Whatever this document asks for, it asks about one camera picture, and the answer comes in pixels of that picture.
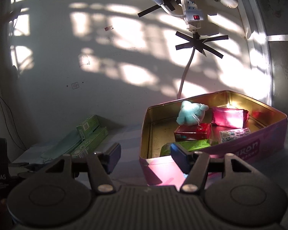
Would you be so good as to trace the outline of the teal pencil case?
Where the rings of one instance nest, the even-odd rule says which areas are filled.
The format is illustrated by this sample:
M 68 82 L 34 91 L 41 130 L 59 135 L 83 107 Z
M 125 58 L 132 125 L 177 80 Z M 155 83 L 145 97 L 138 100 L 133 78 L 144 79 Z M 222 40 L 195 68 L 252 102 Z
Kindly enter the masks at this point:
M 70 154 L 81 144 L 81 142 L 82 140 L 78 131 L 73 130 L 60 141 L 55 140 L 42 143 L 38 145 L 38 147 L 40 147 L 41 154 L 37 158 L 36 163 L 49 163 L 64 154 Z

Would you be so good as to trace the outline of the green toothpaste box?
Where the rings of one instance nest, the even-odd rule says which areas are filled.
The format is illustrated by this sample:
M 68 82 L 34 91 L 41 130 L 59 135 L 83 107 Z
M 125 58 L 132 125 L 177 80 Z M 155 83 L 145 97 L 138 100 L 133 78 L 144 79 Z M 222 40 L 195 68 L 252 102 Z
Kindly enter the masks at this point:
M 72 158 L 83 158 L 92 152 L 108 136 L 107 127 L 99 127 L 87 140 L 82 142 L 74 151 L 71 152 Z
M 80 123 L 76 129 L 79 133 L 80 139 L 85 141 L 88 139 L 94 131 L 100 126 L 98 116 L 92 115 Z

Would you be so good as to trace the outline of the patterned tissue pack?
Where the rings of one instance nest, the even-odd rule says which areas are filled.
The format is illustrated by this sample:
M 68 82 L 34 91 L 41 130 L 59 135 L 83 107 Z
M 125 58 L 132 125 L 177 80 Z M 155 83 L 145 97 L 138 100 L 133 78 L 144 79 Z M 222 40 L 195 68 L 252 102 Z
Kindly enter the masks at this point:
M 229 142 L 235 139 L 239 139 L 243 136 L 247 136 L 251 133 L 249 128 L 240 128 L 240 129 L 231 129 L 231 130 L 223 130 L 219 132 L 221 137 L 221 142 Z

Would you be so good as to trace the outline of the pink zipper pouch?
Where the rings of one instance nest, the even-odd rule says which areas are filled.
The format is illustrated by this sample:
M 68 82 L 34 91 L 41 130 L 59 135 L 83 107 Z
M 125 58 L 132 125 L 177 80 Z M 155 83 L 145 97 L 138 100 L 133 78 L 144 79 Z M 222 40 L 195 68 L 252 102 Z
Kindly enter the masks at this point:
M 243 128 L 249 119 L 249 111 L 236 108 L 212 108 L 212 124 L 227 128 Z

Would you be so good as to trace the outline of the black tape cross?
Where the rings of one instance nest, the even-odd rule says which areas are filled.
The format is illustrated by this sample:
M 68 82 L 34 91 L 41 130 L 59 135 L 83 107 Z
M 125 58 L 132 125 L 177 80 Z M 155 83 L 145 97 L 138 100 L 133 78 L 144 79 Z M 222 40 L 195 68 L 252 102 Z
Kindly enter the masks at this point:
M 201 36 L 198 34 L 198 32 L 195 32 L 195 34 L 193 34 L 192 37 L 184 33 L 181 33 L 179 31 L 177 31 L 175 35 L 187 41 L 186 43 L 176 45 L 175 46 L 176 50 L 194 48 L 195 50 L 199 51 L 203 55 L 205 55 L 205 50 L 206 50 L 221 59 L 223 58 L 224 55 L 218 52 L 217 50 L 215 50 L 214 48 L 206 45 L 206 43 L 214 42 L 217 40 L 229 39 L 228 35 L 220 35 L 220 36 L 207 37 L 207 38 L 201 39 Z

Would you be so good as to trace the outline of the white power strip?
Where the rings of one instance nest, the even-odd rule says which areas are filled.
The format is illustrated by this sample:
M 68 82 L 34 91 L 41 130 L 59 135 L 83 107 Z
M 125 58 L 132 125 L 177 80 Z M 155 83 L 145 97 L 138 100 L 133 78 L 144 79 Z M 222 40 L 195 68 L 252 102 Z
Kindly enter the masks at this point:
M 204 15 L 202 10 L 196 5 L 196 0 L 180 0 L 184 13 L 184 21 L 187 25 L 187 29 L 195 33 L 201 29 L 201 22 L 204 21 Z

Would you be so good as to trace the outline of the red small box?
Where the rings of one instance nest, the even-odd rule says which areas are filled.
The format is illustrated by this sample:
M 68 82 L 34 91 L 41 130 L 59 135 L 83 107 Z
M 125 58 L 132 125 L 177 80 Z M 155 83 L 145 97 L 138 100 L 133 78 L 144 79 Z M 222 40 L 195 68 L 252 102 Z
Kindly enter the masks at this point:
M 176 141 L 206 140 L 211 136 L 211 124 L 201 123 L 200 125 L 181 125 L 174 131 Z

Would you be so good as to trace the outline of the wall socket plate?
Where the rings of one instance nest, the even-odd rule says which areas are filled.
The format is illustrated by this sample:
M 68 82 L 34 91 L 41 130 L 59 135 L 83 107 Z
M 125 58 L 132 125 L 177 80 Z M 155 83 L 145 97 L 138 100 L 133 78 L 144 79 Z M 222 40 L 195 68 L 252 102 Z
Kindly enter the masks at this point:
M 79 83 L 78 82 L 72 83 L 71 87 L 72 87 L 72 89 L 78 89 Z

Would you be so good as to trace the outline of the teal plush toy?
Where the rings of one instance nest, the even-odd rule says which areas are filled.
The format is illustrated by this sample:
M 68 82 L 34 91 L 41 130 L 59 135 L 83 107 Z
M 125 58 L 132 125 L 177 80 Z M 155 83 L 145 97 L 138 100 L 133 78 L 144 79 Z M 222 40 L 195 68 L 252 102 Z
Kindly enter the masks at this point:
M 209 107 L 201 103 L 191 103 L 183 101 L 176 122 L 179 125 L 194 126 L 199 125 L 205 117 L 205 112 Z

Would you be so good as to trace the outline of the green snack packet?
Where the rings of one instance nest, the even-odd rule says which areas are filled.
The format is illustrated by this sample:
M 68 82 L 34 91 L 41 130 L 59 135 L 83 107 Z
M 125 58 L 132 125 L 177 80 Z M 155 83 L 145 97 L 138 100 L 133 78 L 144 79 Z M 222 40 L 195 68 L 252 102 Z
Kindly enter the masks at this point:
M 167 143 L 161 147 L 160 157 L 170 155 L 171 144 L 172 143 Z M 199 149 L 204 149 L 210 146 L 218 145 L 219 142 L 211 140 L 211 139 L 204 139 L 204 140 L 194 140 L 194 141 L 173 142 L 173 144 L 179 144 L 185 150 L 192 152 L 192 151 L 197 151 Z

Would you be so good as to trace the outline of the pink macaron biscuit tin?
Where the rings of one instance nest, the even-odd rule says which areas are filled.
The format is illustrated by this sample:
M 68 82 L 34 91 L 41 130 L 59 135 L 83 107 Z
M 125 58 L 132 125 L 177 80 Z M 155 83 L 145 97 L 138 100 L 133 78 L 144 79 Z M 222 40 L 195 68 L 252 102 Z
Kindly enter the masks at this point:
M 230 90 L 202 94 L 187 99 L 210 108 L 237 108 L 249 112 L 246 127 L 251 133 L 222 143 L 221 126 L 212 126 L 211 140 L 216 144 L 204 149 L 211 157 L 234 153 L 248 163 L 268 158 L 284 148 L 288 126 L 285 113 L 254 98 Z M 147 109 L 142 124 L 139 161 L 148 185 L 182 185 L 185 177 L 170 156 L 160 156 L 162 146 L 175 141 L 176 119 L 182 100 L 174 100 Z

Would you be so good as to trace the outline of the green toothpaste box front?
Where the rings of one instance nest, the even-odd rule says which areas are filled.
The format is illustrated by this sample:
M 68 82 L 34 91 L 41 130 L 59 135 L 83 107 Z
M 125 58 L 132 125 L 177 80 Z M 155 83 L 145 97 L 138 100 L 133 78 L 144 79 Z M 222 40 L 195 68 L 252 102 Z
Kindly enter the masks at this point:
M 92 152 L 108 136 L 107 127 L 99 127 L 87 140 L 82 142 L 74 151 L 71 152 L 72 158 L 83 158 Z

